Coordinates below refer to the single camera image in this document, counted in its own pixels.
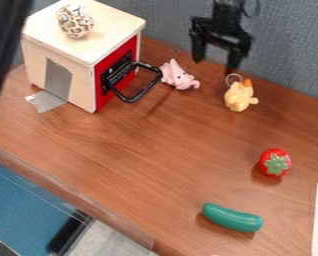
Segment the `pink stuffed toy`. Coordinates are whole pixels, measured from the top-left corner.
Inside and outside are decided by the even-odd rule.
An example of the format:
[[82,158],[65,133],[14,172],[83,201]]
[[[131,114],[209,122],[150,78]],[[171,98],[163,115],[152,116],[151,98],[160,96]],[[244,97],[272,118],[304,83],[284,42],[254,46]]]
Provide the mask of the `pink stuffed toy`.
[[191,86],[197,89],[200,86],[200,82],[194,80],[194,76],[187,74],[175,59],[171,59],[170,63],[165,62],[160,69],[163,72],[161,81],[175,86],[178,90],[185,90]]

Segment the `yellow rubber duck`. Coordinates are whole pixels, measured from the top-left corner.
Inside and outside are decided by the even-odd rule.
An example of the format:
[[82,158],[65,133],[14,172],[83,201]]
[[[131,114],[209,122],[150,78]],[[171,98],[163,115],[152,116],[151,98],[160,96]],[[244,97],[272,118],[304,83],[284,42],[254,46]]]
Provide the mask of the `yellow rubber duck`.
[[258,104],[258,98],[254,98],[253,84],[250,79],[241,82],[234,82],[224,94],[226,106],[235,112],[242,112],[250,104]]

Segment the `red strawberry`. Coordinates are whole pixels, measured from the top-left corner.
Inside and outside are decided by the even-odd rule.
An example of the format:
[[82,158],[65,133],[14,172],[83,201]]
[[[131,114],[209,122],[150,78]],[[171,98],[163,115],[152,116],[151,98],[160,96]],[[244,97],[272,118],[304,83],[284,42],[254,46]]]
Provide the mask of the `red strawberry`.
[[270,148],[261,154],[260,169],[266,175],[282,177],[290,171],[291,167],[291,158],[282,149]]

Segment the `green cucumber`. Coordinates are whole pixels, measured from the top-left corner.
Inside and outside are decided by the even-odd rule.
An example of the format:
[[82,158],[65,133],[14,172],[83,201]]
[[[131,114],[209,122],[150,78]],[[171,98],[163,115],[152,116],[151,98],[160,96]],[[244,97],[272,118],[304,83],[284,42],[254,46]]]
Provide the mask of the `green cucumber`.
[[213,203],[205,203],[202,213],[218,225],[241,232],[256,232],[263,224],[263,219],[258,215],[237,212]]

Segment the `decorative ball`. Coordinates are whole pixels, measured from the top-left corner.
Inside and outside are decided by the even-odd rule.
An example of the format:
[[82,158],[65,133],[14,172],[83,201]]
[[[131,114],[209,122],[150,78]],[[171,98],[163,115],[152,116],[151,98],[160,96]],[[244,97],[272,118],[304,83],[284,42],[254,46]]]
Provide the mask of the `decorative ball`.
[[76,3],[60,8],[56,15],[61,29],[72,38],[89,33],[95,24],[89,10]]

